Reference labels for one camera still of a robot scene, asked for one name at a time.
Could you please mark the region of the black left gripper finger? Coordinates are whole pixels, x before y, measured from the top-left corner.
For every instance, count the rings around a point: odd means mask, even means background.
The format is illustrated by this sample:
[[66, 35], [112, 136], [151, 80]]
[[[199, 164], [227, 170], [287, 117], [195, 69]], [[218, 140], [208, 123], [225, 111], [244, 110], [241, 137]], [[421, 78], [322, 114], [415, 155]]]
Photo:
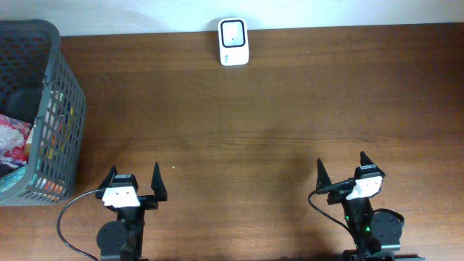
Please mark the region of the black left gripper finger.
[[151, 189], [154, 192], [154, 196], [157, 202], [167, 201], [167, 190], [162, 180], [160, 165], [158, 162], [155, 162], [154, 165]]
[[104, 180], [100, 183], [98, 189], [105, 189], [107, 187], [109, 187], [112, 182], [113, 182], [113, 179], [114, 177], [117, 175], [117, 168], [113, 165], [110, 170], [109, 170], [109, 173], [107, 174], [107, 176], [104, 178]]

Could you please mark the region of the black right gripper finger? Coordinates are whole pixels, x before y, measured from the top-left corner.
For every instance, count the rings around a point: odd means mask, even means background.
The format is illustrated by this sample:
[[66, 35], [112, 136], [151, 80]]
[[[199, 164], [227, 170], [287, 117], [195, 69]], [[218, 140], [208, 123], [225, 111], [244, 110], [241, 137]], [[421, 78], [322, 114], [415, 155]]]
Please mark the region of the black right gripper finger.
[[325, 166], [321, 158], [317, 159], [317, 183], [316, 190], [323, 190], [332, 185], [331, 179], [328, 176]]
[[364, 151], [361, 151], [360, 166], [355, 169], [355, 178], [384, 178], [385, 176], [385, 172], [380, 169]]

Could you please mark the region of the red purple tissue pack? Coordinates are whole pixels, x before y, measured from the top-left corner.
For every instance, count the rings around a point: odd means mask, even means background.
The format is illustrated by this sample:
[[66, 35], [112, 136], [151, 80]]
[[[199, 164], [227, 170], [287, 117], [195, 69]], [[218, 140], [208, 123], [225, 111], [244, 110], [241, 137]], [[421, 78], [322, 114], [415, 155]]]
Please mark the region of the red purple tissue pack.
[[24, 154], [31, 124], [1, 115], [1, 164], [12, 169], [24, 166], [28, 156]]

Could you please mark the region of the teal toilet tissue pack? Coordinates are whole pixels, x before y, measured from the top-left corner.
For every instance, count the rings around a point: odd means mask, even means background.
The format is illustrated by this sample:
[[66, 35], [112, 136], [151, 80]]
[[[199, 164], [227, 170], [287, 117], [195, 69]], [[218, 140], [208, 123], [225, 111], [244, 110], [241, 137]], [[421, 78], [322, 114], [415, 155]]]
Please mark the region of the teal toilet tissue pack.
[[20, 168], [17, 168], [12, 173], [5, 175], [1, 178], [0, 183], [0, 192], [3, 194], [4, 192], [10, 190], [13, 186], [15, 186], [26, 174], [28, 169], [27, 165], [24, 165]]

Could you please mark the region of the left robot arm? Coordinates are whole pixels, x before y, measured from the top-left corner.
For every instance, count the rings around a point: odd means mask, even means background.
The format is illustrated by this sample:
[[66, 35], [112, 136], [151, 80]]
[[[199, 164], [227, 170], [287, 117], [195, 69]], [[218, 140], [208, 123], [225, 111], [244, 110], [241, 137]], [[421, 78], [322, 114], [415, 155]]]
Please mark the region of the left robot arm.
[[156, 210], [160, 202], [167, 201], [167, 190], [158, 163], [154, 165], [151, 189], [152, 194], [139, 196], [136, 177], [119, 175], [117, 168], [111, 167], [96, 193], [96, 198], [117, 214], [115, 221], [104, 224], [97, 233], [101, 260], [141, 259], [145, 212]]

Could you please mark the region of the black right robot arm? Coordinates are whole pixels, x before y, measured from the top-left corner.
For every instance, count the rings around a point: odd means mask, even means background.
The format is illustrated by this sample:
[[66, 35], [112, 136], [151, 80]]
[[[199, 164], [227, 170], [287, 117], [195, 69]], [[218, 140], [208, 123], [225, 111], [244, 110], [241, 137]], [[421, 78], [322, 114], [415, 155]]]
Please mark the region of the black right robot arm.
[[[370, 199], [381, 192], [385, 172], [364, 152], [354, 176], [333, 183], [321, 159], [317, 159], [315, 190], [308, 195], [309, 205], [324, 217], [344, 228], [352, 237], [355, 248], [343, 251], [343, 260], [422, 260], [418, 255], [397, 255], [401, 249], [405, 218], [393, 210], [373, 209]], [[327, 195], [327, 204], [341, 204], [344, 220], [332, 217], [312, 202], [314, 195]]]

